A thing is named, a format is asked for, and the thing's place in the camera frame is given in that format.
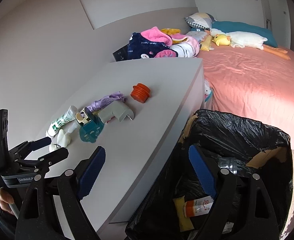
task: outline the bedspread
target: bedspread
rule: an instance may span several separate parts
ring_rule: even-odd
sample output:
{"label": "bedspread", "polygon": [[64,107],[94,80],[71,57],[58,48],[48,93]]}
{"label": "bedspread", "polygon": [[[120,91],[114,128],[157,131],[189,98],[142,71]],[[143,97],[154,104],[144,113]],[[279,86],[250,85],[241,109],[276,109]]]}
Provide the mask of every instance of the bedspread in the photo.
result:
{"label": "bedspread", "polygon": [[204,75],[214,89],[213,110],[280,128],[294,149],[294,52],[291,60],[253,48],[216,46],[200,51]]}

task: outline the pile of clothes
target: pile of clothes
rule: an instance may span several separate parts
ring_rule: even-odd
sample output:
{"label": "pile of clothes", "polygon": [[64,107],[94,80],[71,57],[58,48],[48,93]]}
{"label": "pile of clothes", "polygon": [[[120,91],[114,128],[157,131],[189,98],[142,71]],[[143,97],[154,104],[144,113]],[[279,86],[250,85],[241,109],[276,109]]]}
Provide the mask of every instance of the pile of clothes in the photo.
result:
{"label": "pile of clothes", "polygon": [[195,57],[199,42],[178,29],[153,27],[141,33],[133,33],[129,39],[128,59],[154,57]]}

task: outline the yellow chick plush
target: yellow chick plush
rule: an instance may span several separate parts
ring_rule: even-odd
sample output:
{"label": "yellow chick plush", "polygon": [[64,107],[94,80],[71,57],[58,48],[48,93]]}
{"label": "yellow chick plush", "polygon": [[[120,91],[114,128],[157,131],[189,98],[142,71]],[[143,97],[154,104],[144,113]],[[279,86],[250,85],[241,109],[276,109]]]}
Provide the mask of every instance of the yellow chick plush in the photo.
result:
{"label": "yellow chick plush", "polygon": [[213,42],[216,43],[217,46],[219,45],[228,46],[230,44],[230,36],[226,36],[224,34],[217,34],[213,38]]}

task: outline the finger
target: finger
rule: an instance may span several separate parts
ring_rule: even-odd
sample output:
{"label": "finger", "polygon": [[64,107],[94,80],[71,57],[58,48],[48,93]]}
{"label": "finger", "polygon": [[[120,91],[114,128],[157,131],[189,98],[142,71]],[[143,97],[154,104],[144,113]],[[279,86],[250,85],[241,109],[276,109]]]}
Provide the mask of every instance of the finger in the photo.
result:
{"label": "finger", "polygon": [[13,197],[2,188],[0,188],[0,201],[4,201],[8,204],[14,204]]}
{"label": "finger", "polygon": [[4,202],[4,201],[2,201],[2,200],[0,200],[0,208],[1,208],[3,211],[6,211],[6,212],[8,212],[8,213],[10,213],[10,214],[12,214],[12,215],[14,214],[13,211],[11,210],[9,204],[6,203],[6,202]]}

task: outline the checkered pillow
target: checkered pillow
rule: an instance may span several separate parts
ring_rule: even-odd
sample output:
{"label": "checkered pillow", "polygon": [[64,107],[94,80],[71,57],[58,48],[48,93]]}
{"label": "checkered pillow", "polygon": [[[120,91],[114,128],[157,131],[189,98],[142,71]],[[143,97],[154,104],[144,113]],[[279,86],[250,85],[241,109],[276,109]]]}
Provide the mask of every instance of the checkered pillow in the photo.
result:
{"label": "checkered pillow", "polygon": [[214,17],[208,13],[194,13],[189,17],[185,17],[188,25],[195,29],[210,30],[212,22],[215,22]]}

